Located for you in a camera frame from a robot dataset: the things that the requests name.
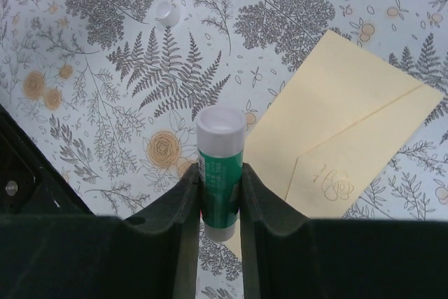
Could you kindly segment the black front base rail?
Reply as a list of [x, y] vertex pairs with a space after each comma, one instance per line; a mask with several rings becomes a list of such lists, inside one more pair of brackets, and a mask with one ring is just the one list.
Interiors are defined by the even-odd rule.
[[1, 213], [92, 214], [5, 108], [1, 108]]

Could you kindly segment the green white glue stick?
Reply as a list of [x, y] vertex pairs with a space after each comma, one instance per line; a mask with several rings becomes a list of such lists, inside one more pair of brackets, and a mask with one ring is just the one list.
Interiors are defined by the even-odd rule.
[[196, 119], [201, 214], [207, 238], [226, 242], [239, 213], [246, 119], [228, 106], [209, 106]]

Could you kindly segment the floral patterned table mat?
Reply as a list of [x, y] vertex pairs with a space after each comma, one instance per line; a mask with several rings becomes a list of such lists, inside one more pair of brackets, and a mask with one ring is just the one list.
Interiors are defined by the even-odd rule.
[[[307, 218], [447, 224], [447, 0], [1, 0], [1, 108], [91, 216], [125, 220], [198, 166], [206, 107], [244, 114], [245, 148], [327, 31], [442, 99], [343, 216]], [[199, 180], [194, 298], [246, 298], [241, 182], [235, 233], [216, 242]]]

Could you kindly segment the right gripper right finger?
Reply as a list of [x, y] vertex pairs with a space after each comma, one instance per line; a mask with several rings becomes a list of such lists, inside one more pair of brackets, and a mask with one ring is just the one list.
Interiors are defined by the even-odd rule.
[[246, 298], [446, 298], [442, 221], [310, 219], [241, 177]]

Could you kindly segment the white glue stick cap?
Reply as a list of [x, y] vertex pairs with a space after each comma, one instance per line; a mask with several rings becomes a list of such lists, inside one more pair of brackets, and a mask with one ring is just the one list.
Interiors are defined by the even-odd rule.
[[155, 10], [156, 18], [163, 27], [175, 27], [180, 21], [179, 8], [168, 1], [162, 1]]

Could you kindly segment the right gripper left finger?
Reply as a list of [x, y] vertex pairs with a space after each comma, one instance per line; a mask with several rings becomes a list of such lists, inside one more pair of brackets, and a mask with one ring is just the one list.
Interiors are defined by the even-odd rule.
[[194, 298], [200, 180], [191, 165], [125, 219], [3, 215], [2, 298]]

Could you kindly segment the beige paper envelope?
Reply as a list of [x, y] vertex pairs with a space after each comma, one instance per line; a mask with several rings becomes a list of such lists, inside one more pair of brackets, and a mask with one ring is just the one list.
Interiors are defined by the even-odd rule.
[[244, 161], [310, 218], [339, 218], [442, 93], [327, 31], [249, 132]]

